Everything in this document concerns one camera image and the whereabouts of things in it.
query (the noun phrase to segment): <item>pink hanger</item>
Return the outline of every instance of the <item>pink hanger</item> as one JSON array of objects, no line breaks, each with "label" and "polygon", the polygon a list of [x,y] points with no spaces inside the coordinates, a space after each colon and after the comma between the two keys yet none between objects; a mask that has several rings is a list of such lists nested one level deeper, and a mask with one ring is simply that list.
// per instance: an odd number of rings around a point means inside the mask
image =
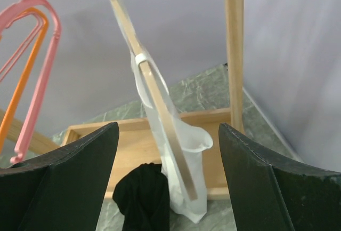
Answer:
[{"label": "pink hanger", "polygon": [[37,36],[37,40],[35,41],[34,46],[31,50],[30,56],[28,57],[28,60],[26,61],[24,70],[23,70],[23,72],[19,78],[19,81],[18,81],[17,86],[14,90],[14,94],[12,96],[10,104],[9,104],[9,106],[5,112],[4,118],[1,122],[1,125],[0,125],[0,150],[2,150],[3,144],[4,144],[5,139],[7,137],[7,134],[11,128],[11,123],[13,121],[15,111],[18,107],[20,98],[21,98],[22,93],[26,87],[27,80],[30,76],[32,67],[36,61],[40,47],[43,43],[43,40],[45,38],[46,32],[47,32],[48,27],[49,27],[49,22],[48,22],[46,15],[42,11],[40,11],[39,9],[37,9],[35,7],[30,7],[28,9],[26,9],[18,17],[25,16],[29,12],[34,12],[36,15],[38,15],[41,18],[42,27],[38,33],[39,35]]},{"label": "pink hanger", "polygon": [[19,16],[23,11],[25,11],[29,7],[33,7],[36,5],[44,5],[49,10],[54,21],[55,28],[53,37],[47,50],[42,70],[36,84],[31,104],[29,106],[22,130],[19,134],[17,144],[15,145],[14,152],[17,154],[17,156],[11,158],[11,163],[22,161],[28,150],[32,135],[34,133],[34,128],[37,123],[38,114],[42,106],[48,78],[50,76],[51,69],[54,63],[54,58],[60,38],[61,25],[56,11],[52,8],[51,4],[47,0],[21,0],[15,4],[12,4],[2,13],[0,13],[1,33],[8,26],[8,24],[10,24],[11,21]]},{"label": "pink hanger", "polygon": [[22,19],[28,15],[33,15],[37,19],[37,25],[31,31],[31,33],[26,37],[26,39],[23,41],[23,43],[18,47],[18,49],[14,52],[14,54],[10,57],[10,59],[8,59],[8,61],[5,63],[5,65],[0,69],[0,75],[1,75],[1,73],[6,69],[6,67],[12,62],[12,64],[8,67],[8,69],[6,70],[4,75],[0,76],[0,82],[2,82],[2,80],[5,78],[5,76],[9,73],[9,71],[12,69],[12,67],[16,64],[18,59],[20,59],[20,57],[22,56],[24,51],[27,49],[27,47],[30,45],[30,43],[33,41],[33,39],[36,37],[36,35],[40,32],[41,28],[43,27],[43,21],[39,15],[37,15],[35,12],[27,12],[23,15],[18,16],[14,20],[12,20],[12,22],[10,22],[6,26],[6,29],[10,28],[15,21]]}]

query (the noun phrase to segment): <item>marble tile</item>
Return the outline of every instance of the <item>marble tile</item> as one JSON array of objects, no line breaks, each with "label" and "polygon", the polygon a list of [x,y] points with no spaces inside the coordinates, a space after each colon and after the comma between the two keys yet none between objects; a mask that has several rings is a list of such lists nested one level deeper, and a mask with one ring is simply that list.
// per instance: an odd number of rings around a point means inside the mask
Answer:
[{"label": "marble tile", "polygon": [[[124,216],[119,212],[117,204],[104,200],[96,231],[121,230]],[[208,201],[207,214],[199,224],[170,210],[170,231],[236,231],[230,200]]]},{"label": "marble tile", "polygon": [[[225,66],[209,69],[201,74],[185,79],[169,88],[177,110],[181,112],[218,109],[229,106],[229,81]],[[114,121],[128,118],[145,117],[145,111],[141,101],[136,100],[97,116],[90,122]],[[264,118],[257,111],[252,102],[244,94],[243,98],[243,122],[247,136],[254,141],[276,152],[293,158],[289,150],[281,143]],[[60,144],[65,131],[52,137],[52,140]],[[0,156],[0,167],[7,167],[10,155]],[[117,205],[112,200],[103,202],[101,214],[98,220],[97,231],[121,230],[124,216],[119,212]],[[233,217],[231,202],[209,201],[207,215],[199,224],[193,224],[186,217],[170,211],[170,229],[198,230],[198,231],[230,231],[237,230]]]},{"label": "marble tile", "polygon": [[[14,147],[15,147],[14,142],[11,142],[9,140],[5,141],[4,149],[3,149],[2,153],[0,154],[0,168],[8,168],[12,165],[10,160],[13,156],[16,155],[14,153]],[[26,156],[25,156],[25,160],[34,158],[36,156],[38,156],[38,155],[31,152],[31,151],[27,151]]]}]

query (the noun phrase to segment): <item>wooden board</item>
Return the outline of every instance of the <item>wooden board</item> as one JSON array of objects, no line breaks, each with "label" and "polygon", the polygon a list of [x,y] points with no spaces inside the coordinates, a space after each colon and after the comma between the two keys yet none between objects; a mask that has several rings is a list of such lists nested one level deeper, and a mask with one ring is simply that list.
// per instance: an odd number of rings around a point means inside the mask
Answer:
[{"label": "wooden board", "polygon": [[[209,200],[229,198],[226,177],[220,155],[218,128],[221,123],[231,123],[229,108],[180,114],[183,121],[205,129],[213,139],[213,147],[203,152],[202,161]],[[136,118],[117,121],[119,142],[106,198],[111,198],[116,184],[142,163],[160,163],[160,155],[152,136],[148,120]],[[64,142],[75,141],[110,122],[70,126]]]},{"label": "wooden board", "polygon": [[242,121],[244,0],[225,0],[225,16],[231,124],[245,133]]},{"label": "wooden board", "polygon": [[[1,122],[4,116],[5,116],[5,111],[0,109],[0,121]],[[18,140],[22,125],[23,123],[20,120],[14,118],[11,123],[10,130],[7,134],[7,139],[13,142],[16,142]],[[30,146],[29,146],[30,151],[36,154],[42,155],[52,150],[55,150],[57,148],[59,148],[59,146],[53,141],[51,141],[49,138],[43,136],[42,134],[36,131],[33,133]]]}]

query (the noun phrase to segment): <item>wooden stick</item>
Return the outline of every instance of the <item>wooden stick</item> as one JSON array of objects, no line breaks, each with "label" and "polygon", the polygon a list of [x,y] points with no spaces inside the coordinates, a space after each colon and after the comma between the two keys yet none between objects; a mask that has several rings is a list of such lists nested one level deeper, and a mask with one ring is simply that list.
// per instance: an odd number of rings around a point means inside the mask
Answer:
[{"label": "wooden stick", "polygon": [[243,2],[244,0],[225,0],[231,124],[242,133],[244,133],[242,122]]},{"label": "wooden stick", "polygon": [[[121,32],[124,35],[130,50],[134,53],[134,56],[143,54],[145,50],[143,49],[142,45],[137,39],[134,27],[130,21],[127,12],[124,10],[122,2],[120,2],[120,0],[110,0],[110,2],[116,19],[118,20],[118,23],[120,25]],[[139,64],[139,68],[142,71],[143,77],[146,81],[147,87],[154,101],[156,110],[159,114],[161,123],[164,127],[167,140],[169,142],[170,148],[172,149],[172,153],[174,155],[176,165],[179,169],[181,179],[184,182],[184,186],[186,188],[188,197],[192,201],[196,200],[198,198],[198,194],[189,167],[187,165],[186,159],[182,152],[180,143],[177,139],[177,134],[174,128],[172,116],[170,115],[167,106],[164,103],[160,90],[157,86],[154,73],[148,61],[141,62]]]}]

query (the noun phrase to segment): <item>wooden pole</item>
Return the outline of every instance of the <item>wooden pole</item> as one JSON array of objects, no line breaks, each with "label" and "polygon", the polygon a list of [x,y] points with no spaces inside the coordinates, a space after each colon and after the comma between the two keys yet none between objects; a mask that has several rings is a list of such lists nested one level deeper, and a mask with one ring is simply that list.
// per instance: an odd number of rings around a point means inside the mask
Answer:
[{"label": "wooden pole", "polygon": [[242,122],[244,0],[225,0],[231,125],[244,133]]}]

